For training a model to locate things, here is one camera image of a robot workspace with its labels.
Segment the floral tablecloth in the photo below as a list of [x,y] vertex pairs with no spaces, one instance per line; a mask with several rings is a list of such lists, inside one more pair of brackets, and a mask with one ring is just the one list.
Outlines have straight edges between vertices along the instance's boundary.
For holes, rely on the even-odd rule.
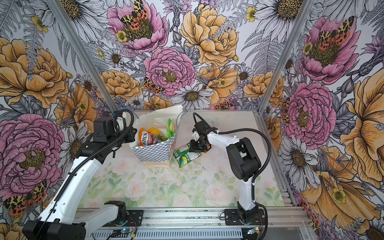
[[[257,128],[252,112],[200,113],[210,125],[223,131],[241,127]],[[176,147],[190,141],[194,126],[192,113],[183,116]],[[262,163],[266,151],[260,136],[241,132],[248,137]],[[109,200],[136,207],[234,207],[238,200],[238,179],[232,173],[227,153],[213,147],[207,154],[179,168],[172,160],[170,168],[144,167],[127,144],[111,154],[92,178],[79,208],[97,208]],[[266,206],[283,206],[272,168],[268,166],[257,178],[256,201]]]

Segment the red wire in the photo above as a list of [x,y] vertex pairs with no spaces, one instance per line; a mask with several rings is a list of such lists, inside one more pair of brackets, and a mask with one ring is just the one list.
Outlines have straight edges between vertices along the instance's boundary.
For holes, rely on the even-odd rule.
[[255,218],[258,218],[258,219],[260,219],[260,224],[261,224],[261,226],[260,226],[260,231],[262,231],[263,230],[263,222],[262,222],[262,219],[260,218],[260,217],[255,217]]

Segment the green package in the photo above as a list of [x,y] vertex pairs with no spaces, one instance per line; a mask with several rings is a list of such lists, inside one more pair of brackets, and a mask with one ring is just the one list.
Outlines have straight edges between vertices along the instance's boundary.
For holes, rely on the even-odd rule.
[[187,143],[186,145],[181,146],[180,148],[176,149],[173,152],[173,156],[175,157],[176,161],[179,163],[179,168],[182,168],[183,166],[187,165],[192,160],[200,157],[201,153],[189,152],[189,143]]

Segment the green snack bag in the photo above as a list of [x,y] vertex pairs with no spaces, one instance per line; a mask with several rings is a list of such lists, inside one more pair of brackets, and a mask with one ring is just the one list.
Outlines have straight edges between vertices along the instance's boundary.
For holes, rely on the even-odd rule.
[[176,161],[179,163],[179,168],[182,168],[183,166],[187,165],[192,160],[200,157],[201,153],[189,152],[189,143],[187,143],[186,145],[181,146],[180,148],[176,149],[173,152],[173,156],[175,157]]
[[168,118],[168,123],[167,123],[167,138],[170,139],[175,135],[176,129],[173,126],[172,120]]

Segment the daisy center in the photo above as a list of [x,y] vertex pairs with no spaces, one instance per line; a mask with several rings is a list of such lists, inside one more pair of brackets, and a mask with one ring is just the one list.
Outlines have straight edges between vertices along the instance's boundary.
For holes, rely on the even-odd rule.
[[119,57],[119,55],[112,55],[112,62],[114,62],[114,63],[119,63],[119,62],[120,62],[120,57]]
[[84,87],[85,89],[87,89],[88,91],[90,91],[92,89],[92,84],[90,82],[85,82],[84,83]]
[[164,72],[162,73],[163,77],[166,78],[167,83],[173,83],[176,81],[176,74],[173,74],[172,71]]
[[301,152],[298,150],[293,150],[292,157],[293,161],[298,167],[305,167],[305,158]]
[[375,227],[370,227],[368,230],[367,230],[367,235],[369,237],[369,239],[372,239],[372,240],[384,240],[384,235],[381,233],[381,231]]
[[185,95],[185,99],[188,101],[194,101],[199,97],[199,93],[197,92],[190,92]]
[[309,122],[308,112],[304,112],[303,107],[299,109],[299,116],[296,118],[296,120],[300,127],[305,127]]
[[76,158],[76,153],[77,153],[77,151],[79,151],[80,146],[81,146],[81,142],[79,140],[73,141],[73,144],[72,144],[71,149],[70,149],[71,159]]
[[283,18],[296,18],[300,11],[303,0],[282,0],[279,1],[277,13]]
[[153,34],[153,27],[149,23],[148,19],[145,19],[140,23],[140,27],[137,30],[132,30],[130,27],[125,27],[124,31],[126,33],[126,37],[128,40],[135,40],[140,38],[148,38],[151,39]]
[[292,60],[289,59],[289,60],[287,61],[287,63],[285,64],[285,68],[290,68],[290,67],[292,67],[292,64],[293,64]]
[[30,152],[24,153],[25,161],[21,162],[19,166],[27,170],[29,167],[34,167],[36,170],[44,163],[46,155],[43,150],[35,149]]
[[80,16],[79,6],[74,0],[60,0],[60,2],[70,18],[76,18]]
[[240,77],[240,80],[243,81],[243,80],[247,79],[248,73],[241,73],[239,77]]

